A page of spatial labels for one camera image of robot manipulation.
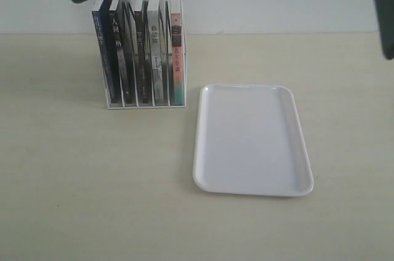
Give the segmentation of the blue moon cover book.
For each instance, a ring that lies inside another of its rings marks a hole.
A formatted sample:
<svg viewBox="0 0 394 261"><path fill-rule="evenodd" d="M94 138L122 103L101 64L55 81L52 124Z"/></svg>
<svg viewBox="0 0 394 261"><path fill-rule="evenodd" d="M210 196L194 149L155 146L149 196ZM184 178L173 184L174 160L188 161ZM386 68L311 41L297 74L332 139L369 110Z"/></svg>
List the blue moon cover book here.
<svg viewBox="0 0 394 261"><path fill-rule="evenodd" d="M109 8L112 0L96 0L91 11L95 26L102 70L109 104L120 101L119 75L116 64L116 51L113 45Z"/></svg>

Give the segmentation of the dark brown spine book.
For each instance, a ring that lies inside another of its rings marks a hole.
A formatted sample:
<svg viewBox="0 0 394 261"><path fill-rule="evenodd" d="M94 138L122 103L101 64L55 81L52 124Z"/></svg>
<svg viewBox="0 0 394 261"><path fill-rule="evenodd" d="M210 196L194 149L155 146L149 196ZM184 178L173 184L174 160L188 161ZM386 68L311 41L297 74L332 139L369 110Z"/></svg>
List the dark brown spine book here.
<svg viewBox="0 0 394 261"><path fill-rule="evenodd" d="M150 80L146 64L146 9L147 0L135 0L133 17L137 51L137 92L139 104L149 104L151 98Z"/></svg>

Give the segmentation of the pink orange spine book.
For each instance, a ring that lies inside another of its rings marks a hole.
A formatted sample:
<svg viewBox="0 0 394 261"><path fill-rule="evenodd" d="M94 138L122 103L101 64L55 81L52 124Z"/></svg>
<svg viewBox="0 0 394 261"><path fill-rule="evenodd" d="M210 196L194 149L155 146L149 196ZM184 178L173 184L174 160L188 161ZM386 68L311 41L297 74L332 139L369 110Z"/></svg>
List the pink orange spine book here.
<svg viewBox="0 0 394 261"><path fill-rule="evenodd" d="M168 23L171 42L170 83L171 83L171 105L184 106L185 104L185 51L182 0L169 0Z"/></svg>

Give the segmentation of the black book white title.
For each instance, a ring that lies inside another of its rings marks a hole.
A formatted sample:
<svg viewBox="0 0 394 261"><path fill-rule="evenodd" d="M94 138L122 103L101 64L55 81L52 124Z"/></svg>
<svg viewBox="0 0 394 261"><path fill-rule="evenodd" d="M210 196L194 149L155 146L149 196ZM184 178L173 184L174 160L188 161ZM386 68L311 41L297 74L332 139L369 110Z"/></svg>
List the black book white title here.
<svg viewBox="0 0 394 261"><path fill-rule="evenodd" d="M127 3L130 0L112 0L109 14L118 59L122 103L124 106L135 101L134 64Z"/></svg>

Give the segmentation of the grey white spine book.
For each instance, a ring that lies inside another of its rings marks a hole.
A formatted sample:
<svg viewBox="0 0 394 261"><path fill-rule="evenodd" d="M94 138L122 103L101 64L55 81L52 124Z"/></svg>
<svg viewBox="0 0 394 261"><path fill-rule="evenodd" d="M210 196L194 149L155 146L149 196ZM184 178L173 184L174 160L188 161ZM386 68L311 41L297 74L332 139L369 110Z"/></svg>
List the grey white spine book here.
<svg viewBox="0 0 394 261"><path fill-rule="evenodd" d="M155 105L163 105L166 97L165 42L163 26L163 1L148 0L147 19L150 40L151 70Z"/></svg>

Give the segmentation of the white plastic tray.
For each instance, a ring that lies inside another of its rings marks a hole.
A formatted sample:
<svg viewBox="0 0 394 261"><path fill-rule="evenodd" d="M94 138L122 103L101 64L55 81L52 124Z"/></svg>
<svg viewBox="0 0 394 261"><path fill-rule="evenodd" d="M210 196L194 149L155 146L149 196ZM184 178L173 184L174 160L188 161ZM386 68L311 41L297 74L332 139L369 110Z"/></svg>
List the white plastic tray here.
<svg viewBox="0 0 394 261"><path fill-rule="evenodd" d="M279 85L204 86L193 180L209 193L309 194L314 178L293 93Z"/></svg>

